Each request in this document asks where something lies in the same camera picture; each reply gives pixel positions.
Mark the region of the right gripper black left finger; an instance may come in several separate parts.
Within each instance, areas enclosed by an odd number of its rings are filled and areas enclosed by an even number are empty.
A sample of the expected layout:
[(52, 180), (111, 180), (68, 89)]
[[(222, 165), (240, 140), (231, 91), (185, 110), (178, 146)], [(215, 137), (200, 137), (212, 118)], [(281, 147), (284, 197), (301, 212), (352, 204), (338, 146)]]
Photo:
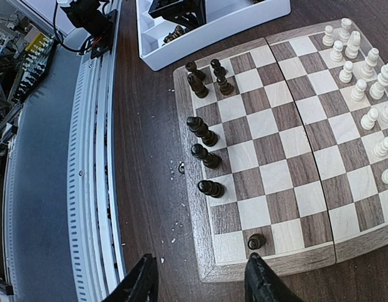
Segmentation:
[(103, 302), (157, 301), (157, 259), (145, 254)]

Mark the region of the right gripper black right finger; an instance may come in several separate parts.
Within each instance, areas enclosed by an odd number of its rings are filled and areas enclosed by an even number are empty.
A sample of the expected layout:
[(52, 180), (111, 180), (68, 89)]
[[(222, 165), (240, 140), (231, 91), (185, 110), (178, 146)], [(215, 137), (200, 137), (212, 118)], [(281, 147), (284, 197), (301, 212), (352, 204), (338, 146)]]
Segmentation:
[(244, 283), (245, 301), (302, 302), (255, 252), (246, 264)]

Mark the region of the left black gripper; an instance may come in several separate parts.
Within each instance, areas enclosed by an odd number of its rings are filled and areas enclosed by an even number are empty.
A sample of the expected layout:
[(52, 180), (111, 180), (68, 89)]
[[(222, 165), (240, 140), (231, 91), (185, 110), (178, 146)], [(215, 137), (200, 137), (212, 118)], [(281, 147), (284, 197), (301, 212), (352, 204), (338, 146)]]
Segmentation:
[(207, 23), (205, 0), (154, 0), (148, 13), (153, 19), (162, 17), (187, 31)]

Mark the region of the white plastic divided tray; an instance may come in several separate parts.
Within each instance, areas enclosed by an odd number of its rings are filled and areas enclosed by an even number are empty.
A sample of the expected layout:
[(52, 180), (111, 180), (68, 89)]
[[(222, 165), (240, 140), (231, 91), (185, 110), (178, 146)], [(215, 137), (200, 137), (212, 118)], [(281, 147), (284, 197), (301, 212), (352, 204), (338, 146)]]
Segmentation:
[(207, 23), (171, 42), (164, 38), (177, 26), (161, 16), (152, 18), (151, 1), (137, 1), (140, 58), (154, 71), (229, 36), (283, 17), (291, 12), (290, 0), (206, 1)]

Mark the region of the dark chess piece board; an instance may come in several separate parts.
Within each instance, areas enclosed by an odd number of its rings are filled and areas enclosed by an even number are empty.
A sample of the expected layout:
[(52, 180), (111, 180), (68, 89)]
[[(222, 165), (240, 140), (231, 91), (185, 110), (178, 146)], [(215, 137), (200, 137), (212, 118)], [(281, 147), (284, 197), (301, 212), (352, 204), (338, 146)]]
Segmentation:
[(260, 233), (254, 233), (251, 235), (247, 242), (247, 247), (250, 250), (257, 250), (263, 247), (266, 243), (266, 238)]
[(202, 161), (204, 166), (209, 169), (216, 169), (221, 164), (221, 158), (218, 155), (209, 152), (199, 143), (191, 147), (191, 154), (194, 158)]

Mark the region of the dark chess piece corner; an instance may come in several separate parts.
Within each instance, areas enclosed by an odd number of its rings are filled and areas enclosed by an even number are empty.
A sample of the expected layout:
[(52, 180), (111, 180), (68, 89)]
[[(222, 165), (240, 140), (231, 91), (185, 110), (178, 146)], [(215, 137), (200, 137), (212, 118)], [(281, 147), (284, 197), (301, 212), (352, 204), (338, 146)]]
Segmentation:
[(185, 64), (185, 68), (188, 72), (194, 74), (199, 80), (204, 81), (206, 79), (206, 74), (197, 68), (194, 61), (187, 62)]

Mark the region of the dark pawn rank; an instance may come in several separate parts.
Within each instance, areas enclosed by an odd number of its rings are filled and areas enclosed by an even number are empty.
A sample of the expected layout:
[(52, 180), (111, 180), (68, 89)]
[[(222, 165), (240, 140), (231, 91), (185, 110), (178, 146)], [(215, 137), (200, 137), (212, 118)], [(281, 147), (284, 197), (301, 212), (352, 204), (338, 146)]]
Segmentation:
[(218, 77), (216, 82), (222, 95), (228, 96), (234, 91), (234, 87), (227, 81), (226, 77)]
[(213, 68), (213, 73), (217, 79), (226, 76), (226, 69), (221, 65), (218, 59), (212, 59), (211, 67)]

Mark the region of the dark chess piece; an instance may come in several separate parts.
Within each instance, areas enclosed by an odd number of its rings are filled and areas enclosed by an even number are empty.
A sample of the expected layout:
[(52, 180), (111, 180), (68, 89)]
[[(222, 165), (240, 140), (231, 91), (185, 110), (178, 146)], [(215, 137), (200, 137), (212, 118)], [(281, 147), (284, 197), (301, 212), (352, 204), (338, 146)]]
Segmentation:
[(224, 195), (224, 186), (218, 182), (202, 180), (198, 182), (197, 188), (201, 193), (212, 198), (221, 198)]
[(201, 117), (189, 116), (186, 124), (188, 129), (195, 134), (196, 137), (200, 138), (206, 146), (212, 147), (217, 144), (217, 134), (208, 128), (208, 125), (205, 124)]

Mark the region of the wooden chess board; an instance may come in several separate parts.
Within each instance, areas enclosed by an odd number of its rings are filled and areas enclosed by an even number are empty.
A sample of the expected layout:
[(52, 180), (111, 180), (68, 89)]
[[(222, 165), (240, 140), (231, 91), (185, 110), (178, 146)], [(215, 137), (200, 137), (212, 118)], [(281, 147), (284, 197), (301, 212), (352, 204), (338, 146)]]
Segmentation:
[[(326, 26), (306, 26), (218, 52), (234, 91), (219, 91), (211, 58), (196, 62), (206, 74), (209, 93), (198, 98), (187, 81), (188, 71), (174, 71), (175, 99), (192, 232), (202, 282), (244, 278), (249, 256), (256, 252), (281, 276), (319, 269), (366, 254), (388, 244), (388, 221), (361, 230), (356, 218), (330, 215), (315, 159), (326, 118), (319, 95), (336, 89), (321, 54)], [(206, 146), (186, 124), (203, 119), (218, 136)], [(194, 158), (199, 143), (221, 158), (209, 169)], [(224, 186), (221, 198), (197, 188), (209, 180)], [(250, 250), (254, 233), (266, 238)]]

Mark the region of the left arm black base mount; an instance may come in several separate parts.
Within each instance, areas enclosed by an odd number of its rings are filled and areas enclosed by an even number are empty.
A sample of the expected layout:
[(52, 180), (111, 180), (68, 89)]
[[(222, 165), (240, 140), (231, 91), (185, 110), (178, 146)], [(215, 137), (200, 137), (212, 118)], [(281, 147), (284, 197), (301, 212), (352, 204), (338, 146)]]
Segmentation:
[(61, 9), (75, 28), (82, 28), (89, 36), (78, 49), (65, 47), (67, 50), (91, 59), (103, 56), (112, 50), (118, 10), (106, 11), (111, 1), (57, 1), (53, 14), (53, 27), (56, 27), (56, 15)]

